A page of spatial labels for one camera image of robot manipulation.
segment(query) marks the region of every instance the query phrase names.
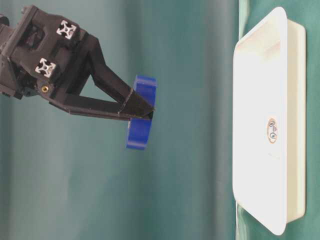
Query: screw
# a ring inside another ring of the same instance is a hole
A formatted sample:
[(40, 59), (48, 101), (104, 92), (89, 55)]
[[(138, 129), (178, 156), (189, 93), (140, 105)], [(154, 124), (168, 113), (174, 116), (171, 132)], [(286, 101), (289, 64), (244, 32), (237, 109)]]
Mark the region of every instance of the screw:
[(47, 93), (49, 91), (49, 87), (44, 85), (42, 88), (41, 88), (41, 91), (44, 92), (44, 93)]

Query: circular label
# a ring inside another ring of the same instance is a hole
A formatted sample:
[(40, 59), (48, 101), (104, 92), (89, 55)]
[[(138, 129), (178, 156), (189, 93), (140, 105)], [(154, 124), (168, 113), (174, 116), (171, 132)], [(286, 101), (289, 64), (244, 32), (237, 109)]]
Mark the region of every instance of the circular label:
[(276, 120), (274, 120), (273, 118), (270, 118), (266, 129), (267, 129), (266, 134), (269, 142), (274, 144), (277, 141), (277, 137), (278, 137), (278, 127), (277, 127)]

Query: blue object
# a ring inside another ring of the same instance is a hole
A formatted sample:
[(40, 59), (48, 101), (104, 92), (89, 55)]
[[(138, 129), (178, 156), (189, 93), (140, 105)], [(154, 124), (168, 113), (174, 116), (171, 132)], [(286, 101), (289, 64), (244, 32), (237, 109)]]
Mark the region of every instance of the blue object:
[[(133, 88), (149, 104), (155, 106), (157, 89), (155, 78), (136, 76)], [(152, 120), (131, 118), (128, 125), (126, 147), (144, 150), (148, 143), (151, 124)]]

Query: black 3d-printed bracket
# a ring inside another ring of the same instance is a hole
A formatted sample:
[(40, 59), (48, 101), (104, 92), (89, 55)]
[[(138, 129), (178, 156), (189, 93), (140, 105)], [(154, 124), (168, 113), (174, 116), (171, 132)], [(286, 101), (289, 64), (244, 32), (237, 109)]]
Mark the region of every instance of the black 3d-printed bracket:
[[(74, 115), (152, 119), (154, 108), (106, 65), (96, 37), (33, 5), (22, 14), (15, 29), (0, 15), (0, 92), (18, 99), (40, 95)], [(80, 96), (90, 75), (116, 102)]]

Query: green fabric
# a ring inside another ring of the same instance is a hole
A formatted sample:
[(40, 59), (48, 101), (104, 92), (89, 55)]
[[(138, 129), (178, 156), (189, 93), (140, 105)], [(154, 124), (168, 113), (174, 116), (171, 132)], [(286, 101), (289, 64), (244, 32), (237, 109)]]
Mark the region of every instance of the green fabric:
[(136, 151), (126, 122), (0, 96), (0, 239), (233, 240), (238, 0), (0, 0), (0, 12), (15, 26), (30, 4), (97, 36), (130, 85), (156, 77), (156, 112)]
[(307, 35), (307, 130), (306, 130), (306, 213), (303, 218), (287, 225), (282, 236), (275, 236), (243, 208), (237, 209), (236, 235), (238, 240), (315, 240), (320, 236), (320, 121), (319, 121), (319, 9), (318, 0), (251, 0), (246, 25), (248, 32), (273, 8), (282, 6), (289, 19), (303, 25)]

